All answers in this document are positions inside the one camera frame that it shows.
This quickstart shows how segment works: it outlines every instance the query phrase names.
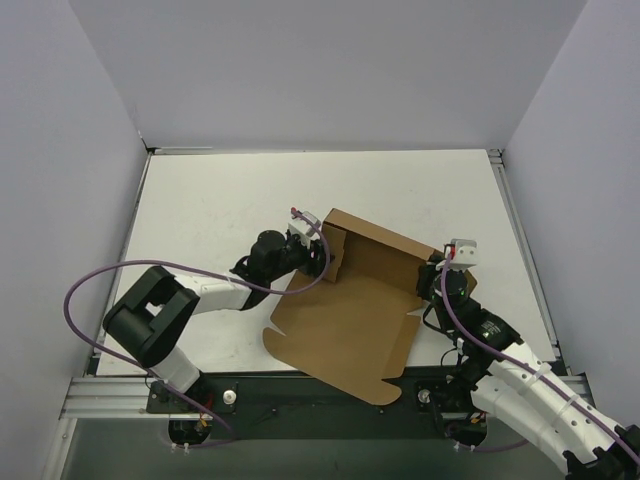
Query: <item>gray wall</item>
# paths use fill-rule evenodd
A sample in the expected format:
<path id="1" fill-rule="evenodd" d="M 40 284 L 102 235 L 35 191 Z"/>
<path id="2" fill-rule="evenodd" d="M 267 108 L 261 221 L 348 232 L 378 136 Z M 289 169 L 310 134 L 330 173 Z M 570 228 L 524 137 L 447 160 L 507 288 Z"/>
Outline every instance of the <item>gray wall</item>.
<path id="1" fill-rule="evenodd" d="M 148 145 L 504 147 L 584 0 L 71 0 Z"/>
<path id="2" fill-rule="evenodd" d="M 505 163 L 565 356 L 640 423 L 640 2 L 590 0 Z"/>
<path id="3" fill-rule="evenodd" d="M 65 289 L 122 247 L 145 151 L 66 2 L 0 7 L 0 478 L 39 478 L 87 348 Z M 95 332 L 108 278 L 81 292 Z"/>

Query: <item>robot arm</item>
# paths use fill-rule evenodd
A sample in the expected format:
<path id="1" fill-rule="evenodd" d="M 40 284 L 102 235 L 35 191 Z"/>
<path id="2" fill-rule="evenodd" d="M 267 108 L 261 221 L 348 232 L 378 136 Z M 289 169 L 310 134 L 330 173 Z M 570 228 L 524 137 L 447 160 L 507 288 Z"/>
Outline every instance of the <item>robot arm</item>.
<path id="1" fill-rule="evenodd" d="M 286 235 L 262 232 L 223 280 L 151 267 L 107 313 L 104 329 L 143 368 L 203 400 L 211 393 L 206 379 L 176 346 L 187 322 L 198 313 L 252 308 L 267 297 L 273 281 L 296 269 L 318 277 L 326 255 L 311 225 L 319 224 L 308 212 L 295 212 Z"/>
<path id="2" fill-rule="evenodd" d="M 550 365 L 542 362 L 507 322 L 469 298 L 465 271 L 477 262 L 475 242 L 452 240 L 445 252 L 451 261 L 444 295 L 455 321 L 443 300 L 442 256 L 432 256 L 421 268 L 417 288 L 418 295 L 434 308 L 441 331 L 453 340 L 459 354 L 467 357 L 442 394 L 442 403 L 470 400 L 474 407 L 496 416 L 539 448 L 569 474 L 567 478 L 613 479 L 628 472 L 636 474 L 634 460 L 602 425 L 636 454 L 640 429 L 624 429 L 588 405 L 551 372 Z M 463 335 L 459 326 L 476 341 Z M 480 348 L 478 343 L 527 369 Z"/>

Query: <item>purple cable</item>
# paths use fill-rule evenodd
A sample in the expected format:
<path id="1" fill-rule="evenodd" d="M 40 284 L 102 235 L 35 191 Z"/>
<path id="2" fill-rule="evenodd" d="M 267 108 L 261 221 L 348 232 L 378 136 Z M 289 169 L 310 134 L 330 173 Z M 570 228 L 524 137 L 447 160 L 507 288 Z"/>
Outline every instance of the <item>purple cable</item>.
<path id="1" fill-rule="evenodd" d="M 320 241 L 322 242 L 322 246 L 324 248 L 324 252 L 325 252 L 325 256 L 326 256 L 324 269 L 322 270 L 322 273 L 320 273 L 318 278 L 316 278 L 313 282 L 311 282 L 309 285 L 307 285 L 305 287 L 298 288 L 296 290 L 289 290 L 289 291 L 286 291 L 286 290 L 282 290 L 282 291 L 281 290 L 271 290 L 270 288 L 265 288 L 265 287 L 261 287 L 260 285 L 254 285 L 253 283 L 245 282 L 244 280 L 240 280 L 240 279 L 237 279 L 237 278 L 229 278 L 229 277 L 227 277 L 225 275 L 222 275 L 220 273 L 214 273 L 214 272 L 209 272 L 207 270 L 201 270 L 199 268 L 188 267 L 188 266 L 185 266 L 185 265 L 181 265 L 179 263 L 164 262 L 162 260 L 127 260 L 127 261 L 124 261 L 124 262 L 114 263 L 113 265 L 108 265 L 106 267 L 100 267 L 100 268 L 98 268 L 98 269 L 96 269 L 96 270 L 94 270 L 92 272 L 87 273 L 86 275 L 81 277 L 79 280 L 77 280 L 73 285 L 71 285 L 71 287 L 69 288 L 69 291 L 67 291 L 67 294 L 64 296 L 64 302 L 62 304 L 62 311 L 63 311 L 63 314 L 64 314 L 64 318 L 65 318 L 65 320 L 67 322 L 67 325 L 69 326 L 71 331 L 73 333 L 75 333 L 82 341 L 84 341 L 85 343 L 88 343 L 93 348 L 95 348 L 97 350 L 100 350 L 101 352 L 107 353 L 107 354 L 109 354 L 109 355 L 111 355 L 111 356 L 113 356 L 115 358 L 118 358 L 118 359 L 122 360 L 123 362 L 127 362 L 127 363 L 129 363 L 131 365 L 134 365 L 136 367 L 142 368 L 150 376 L 152 376 L 154 378 L 158 378 L 153 373 L 153 371 L 151 371 L 150 369 L 142 367 L 135 360 L 133 360 L 133 359 L 131 359 L 131 358 L 125 356 L 125 355 L 122 355 L 121 353 L 118 353 L 115 350 L 112 350 L 112 349 L 110 349 L 108 347 L 105 347 L 104 345 L 100 345 L 98 342 L 96 342 L 95 340 L 93 340 L 92 338 L 88 337 L 87 335 L 85 335 L 84 333 L 82 333 L 80 331 L 80 329 L 76 326 L 76 324 L 73 322 L 73 319 L 71 318 L 71 309 L 70 309 L 71 297 L 73 296 L 75 291 L 78 288 L 80 288 L 80 286 L 82 284 L 84 284 L 88 280 L 92 279 L 93 277 L 96 277 L 96 276 L 100 275 L 101 273 L 109 272 L 111 270 L 117 270 L 117 269 L 122 268 L 122 267 L 129 267 L 129 266 L 133 266 L 133 265 L 160 265 L 160 266 L 163 266 L 163 267 L 175 268 L 177 270 L 182 270 L 182 271 L 185 271 L 185 272 L 195 273 L 195 274 L 203 275 L 203 276 L 206 276 L 206 277 L 217 278 L 219 280 L 230 281 L 230 282 L 236 283 L 238 285 L 242 285 L 242 286 L 254 289 L 254 290 L 260 290 L 261 292 L 271 293 L 273 295 L 296 295 L 296 294 L 299 294 L 299 293 L 306 292 L 307 290 L 309 290 L 309 289 L 313 288 L 314 286 L 316 286 L 322 280 L 322 278 L 327 274 L 327 271 L 329 270 L 329 266 L 331 265 L 331 252 L 329 250 L 329 242 L 327 241 L 326 237 L 322 234 L 322 231 L 320 230 L 320 227 L 318 227 L 313 222 L 311 222 L 309 219 L 307 219 L 307 217 L 305 217 L 302 213 L 300 213 L 295 208 L 291 209 L 291 214 L 296 218 L 301 218 L 302 220 L 304 220 L 313 229 L 313 231 L 318 234 L 318 236 L 320 237 Z M 197 408 L 200 412 L 211 416 L 211 418 L 213 418 L 218 424 L 222 425 L 225 428 L 225 430 L 227 430 L 234 437 L 234 440 L 236 439 L 235 432 L 233 431 L 233 428 L 231 428 L 231 426 L 227 422 L 225 422 L 219 415 L 216 415 L 215 413 L 213 413 L 210 409 L 208 409 L 204 405 L 201 405 L 200 403 L 196 402 L 195 400 L 187 397 L 182 392 L 179 392 L 178 390 L 173 388 L 168 383 L 166 383 L 166 382 L 163 382 L 163 383 L 164 383 L 165 388 L 167 390 L 169 390 L 171 393 L 173 393 L 176 397 L 180 398 L 181 400 L 183 400 L 183 401 L 187 402 L 188 404 L 192 405 L 193 407 Z M 215 442 L 202 444 L 202 445 L 200 445 L 200 448 L 223 445 L 225 443 L 230 443 L 230 442 L 232 442 L 234 440 L 218 440 L 218 441 L 215 441 Z"/>
<path id="2" fill-rule="evenodd" d="M 446 279 L 447 279 L 447 271 L 449 270 L 449 265 L 450 264 L 451 264 L 451 255 L 447 255 L 444 267 L 442 268 L 442 275 L 441 275 L 441 278 L 440 278 L 440 291 L 442 292 L 442 300 L 444 301 L 444 306 L 447 309 L 447 313 L 449 314 L 449 317 L 451 317 L 451 320 L 455 324 L 456 328 L 458 330 L 460 330 L 460 332 L 465 337 L 467 337 L 467 339 L 471 343 L 473 343 L 474 345 L 477 345 L 478 347 L 482 348 L 483 350 L 491 353 L 496 358 L 500 358 L 502 360 L 506 360 L 506 361 L 508 361 L 510 363 L 513 363 L 517 367 L 520 367 L 523 370 L 529 372 L 530 374 L 535 375 L 535 373 L 536 373 L 535 369 L 533 369 L 529 365 L 521 362 L 520 360 L 518 360 L 516 358 L 510 357 L 509 355 L 506 355 L 506 354 L 502 353 L 501 351 L 496 350 L 495 348 L 490 347 L 489 345 L 487 345 L 485 343 L 482 343 L 476 337 L 471 335 L 469 330 L 464 328 L 464 326 L 460 323 L 460 320 L 458 320 L 458 317 L 456 316 L 455 312 L 453 311 L 453 308 L 451 307 L 451 303 L 449 302 L 449 298 L 447 298 Z M 558 395 L 560 395 L 560 397 L 563 400 L 565 400 L 567 402 L 571 400 L 571 397 L 569 395 L 564 393 L 560 387 L 558 387 L 556 384 L 554 384 L 551 380 L 546 378 L 544 375 L 542 375 L 540 377 L 540 380 L 545 385 L 547 385 L 549 388 L 551 388 L 551 390 L 553 390 Z M 629 457 L 631 457 L 631 459 L 636 463 L 636 465 L 640 466 L 640 457 L 631 449 L 631 447 L 629 447 L 629 445 L 627 445 L 624 442 L 624 440 L 622 440 L 622 438 L 620 438 L 613 430 L 611 430 L 604 422 L 602 422 L 602 420 L 600 420 L 598 417 L 596 417 L 591 412 L 589 412 L 589 410 L 587 410 L 582 405 L 579 405 L 576 402 L 572 402 L 571 406 L 573 408 L 575 408 L 576 410 L 578 410 L 582 415 L 587 417 L 589 420 L 591 420 L 593 423 L 595 423 L 598 427 L 600 427 L 600 429 L 604 433 L 609 435 L 609 437 L 611 437 L 611 439 L 614 442 L 616 442 L 618 445 L 620 445 L 620 447 L 627 453 L 627 455 L 629 455 Z"/>
<path id="3" fill-rule="evenodd" d="M 452 431 L 453 431 L 453 426 L 454 424 L 450 424 L 447 426 L 447 428 L 445 429 L 445 433 L 447 435 L 447 437 L 451 438 L 452 440 L 455 440 L 455 438 L 453 438 L 452 436 Z M 499 447 L 471 447 L 470 445 L 465 445 L 464 443 L 460 443 L 457 440 L 455 440 L 458 446 L 460 446 L 461 448 L 463 448 L 464 450 L 469 450 L 472 453 L 502 453 L 502 452 L 508 452 L 509 450 L 515 450 L 516 448 L 520 448 L 520 447 L 524 447 L 525 445 L 527 445 L 529 443 L 528 440 L 523 439 L 520 440 L 516 443 L 512 443 L 509 445 L 501 445 Z"/>

